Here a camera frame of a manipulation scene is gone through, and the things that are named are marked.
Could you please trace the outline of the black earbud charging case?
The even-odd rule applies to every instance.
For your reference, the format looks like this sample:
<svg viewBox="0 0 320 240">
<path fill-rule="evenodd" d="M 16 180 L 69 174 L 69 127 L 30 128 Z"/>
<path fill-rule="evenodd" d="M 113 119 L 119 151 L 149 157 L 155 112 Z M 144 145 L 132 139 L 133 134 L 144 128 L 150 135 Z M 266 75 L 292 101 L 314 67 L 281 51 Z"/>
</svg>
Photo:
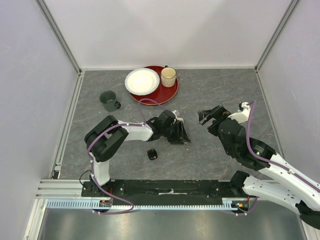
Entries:
<svg viewBox="0 0 320 240">
<path fill-rule="evenodd" d="M 147 151 L 147 156 L 149 160 L 153 161 L 158 158 L 158 153 L 155 149 L 150 149 Z"/>
</svg>

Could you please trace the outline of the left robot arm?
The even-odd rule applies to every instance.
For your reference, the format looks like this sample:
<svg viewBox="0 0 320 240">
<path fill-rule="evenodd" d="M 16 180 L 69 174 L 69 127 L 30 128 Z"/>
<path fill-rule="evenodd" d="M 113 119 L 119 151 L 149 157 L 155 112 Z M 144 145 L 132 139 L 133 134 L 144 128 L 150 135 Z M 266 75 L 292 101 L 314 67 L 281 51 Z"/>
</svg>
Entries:
<svg viewBox="0 0 320 240">
<path fill-rule="evenodd" d="M 184 127 L 184 120 L 177 111 L 164 110 L 158 117 L 141 123 L 117 120 L 113 115 L 105 117 L 84 137 L 90 157 L 91 176 L 82 184 L 83 197 L 125 196 L 124 181 L 110 177 L 110 161 L 121 145 L 127 141 L 152 142 L 164 137 L 170 144 L 191 142 Z"/>
</svg>

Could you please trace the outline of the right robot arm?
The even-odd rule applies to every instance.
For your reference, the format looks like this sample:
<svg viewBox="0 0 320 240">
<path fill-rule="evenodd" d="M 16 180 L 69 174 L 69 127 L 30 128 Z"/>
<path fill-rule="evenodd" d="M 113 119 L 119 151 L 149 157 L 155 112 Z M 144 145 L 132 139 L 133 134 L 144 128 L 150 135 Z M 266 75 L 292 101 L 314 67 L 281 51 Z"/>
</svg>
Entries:
<svg viewBox="0 0 320 240">
<path fill-rule="evenodd" d="M 242 166 L 277 181 L 273 186 L 237 171 L 229 182 L 235 197 L 244 195 L 266 199 L 296 213 L 309 226 L 320 228 L 320 184 L 290 165 L 279 153 L 261 140 L 250 137 L 256 102 L 241 102 L 235 113 L 222 105 L 198 112 L 199 124 L 212 124 L 207 130 L 218 137 L 225 153 Z"/>
</svg>

